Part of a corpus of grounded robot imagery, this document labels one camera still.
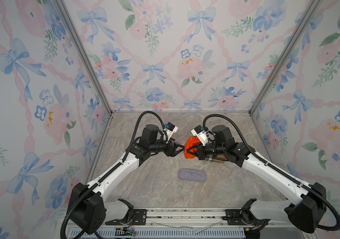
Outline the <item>orange microfiber cloth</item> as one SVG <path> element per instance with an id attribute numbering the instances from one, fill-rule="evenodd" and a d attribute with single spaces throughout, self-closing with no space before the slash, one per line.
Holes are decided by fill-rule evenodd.
<path id="1" fill-rule="evenodd" d="M 184 156 L 186 159 L 194 159 L 198 155 L 196 146 L 200 143 L 200 140 L 196 136 L 192 136 L 185 144 Z"/>

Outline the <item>brown plaid eyeglass case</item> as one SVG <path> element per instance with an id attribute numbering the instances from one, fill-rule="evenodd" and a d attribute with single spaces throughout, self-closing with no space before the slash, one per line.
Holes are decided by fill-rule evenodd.
<path id="1" fill-rule="evenodd" d="M 218 162 L 218 163 L 226 162 L 226 158 L 224 155 L 217 155 L 217 156 L 210 155 L 210 156 L 207 156 L 205 160 L 211 161 L 211 162 Z"/>

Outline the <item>purple fabric eyeglass case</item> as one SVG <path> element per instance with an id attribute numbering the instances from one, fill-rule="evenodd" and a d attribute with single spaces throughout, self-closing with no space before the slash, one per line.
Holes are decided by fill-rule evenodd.
<path id="1" fill-rule="evenodd" d="M 207 180 L 207 174 L 201 170 L 182 168 L 179 170 L 179 179 L 186 181 L 205 182 Z"/>

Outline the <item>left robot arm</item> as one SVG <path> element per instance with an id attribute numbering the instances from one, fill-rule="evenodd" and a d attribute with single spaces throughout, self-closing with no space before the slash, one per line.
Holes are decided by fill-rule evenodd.
<path id="1" fill-rule="evenodd" d="M 178 127 L 168 122 L 165 125 L 165 140 L 157 139 L 159 128 L 148 124 L 142 135 L 133 141 L 121 158 L 108 170 L 87 184 L 78 183 L 71 191 L 68 210 L 60 229 L 60 237 L 66 238 L 69 221 L 81 230 L 76 238 L 84 234 L 94 234 L 105 223 L 130 224 L 133 221 L 134 206 L 124 199 L 107 202 L 113 189 L 132 171 L 141 166 L 151 156 L 162 152 L 168 157 L 175 157 L 184 150 L 184 146 L 175 142 L 172 135 Z"/>

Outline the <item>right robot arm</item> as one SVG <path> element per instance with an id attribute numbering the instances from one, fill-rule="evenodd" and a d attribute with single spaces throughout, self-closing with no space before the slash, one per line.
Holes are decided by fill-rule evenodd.
<path id="1" fill-rule="evenodd" d="M 310 185 L 288 174 L 266 160 L 254 148 L 243 142 L 236 142 L 230 129 L 224 125 L 213 127 L 212 136 L 201 125 L 191 131 L 195 143 L 188 142 L 187 153 L 199 160 L 222 156 L 226 161 L 258 176 L 278 190 L 284 199 L 262 201 L 249 199 L 235 216 L 227 216 L 228 221 L 240 219 L 247 225 L 261 225 L 266 221 L 290 222 L 305 233 L 313 233 L 327 211 L 320 199 L 325 196 L 325 188 L 318 183 Z"/>

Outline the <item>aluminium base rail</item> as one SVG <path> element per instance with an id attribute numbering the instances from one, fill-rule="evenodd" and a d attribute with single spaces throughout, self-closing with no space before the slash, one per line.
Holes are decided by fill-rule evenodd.
<path id="1" fill-rule="evenodd" d="M 137 208 L 132 222 L 102 222 L 84 239 L 316 239 L 292 224 L 270 220 L 255 223 L 259 232 L 238 219 L 239 208 Z"/>

